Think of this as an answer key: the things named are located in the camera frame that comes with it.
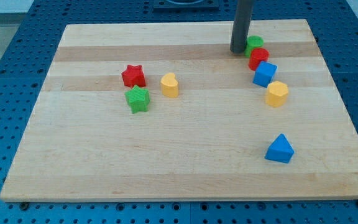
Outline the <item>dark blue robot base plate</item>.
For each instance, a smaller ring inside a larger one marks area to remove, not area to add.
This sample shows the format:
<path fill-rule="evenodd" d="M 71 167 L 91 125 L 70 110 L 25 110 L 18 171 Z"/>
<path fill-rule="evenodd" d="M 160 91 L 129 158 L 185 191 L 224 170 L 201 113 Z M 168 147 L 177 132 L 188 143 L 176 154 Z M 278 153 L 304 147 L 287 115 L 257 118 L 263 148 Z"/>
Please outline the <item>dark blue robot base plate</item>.
<path fill-rule="evenodd" d="M 154 11 L 182 9 L 219 9 L 219 0 L 152 0 Z"/>

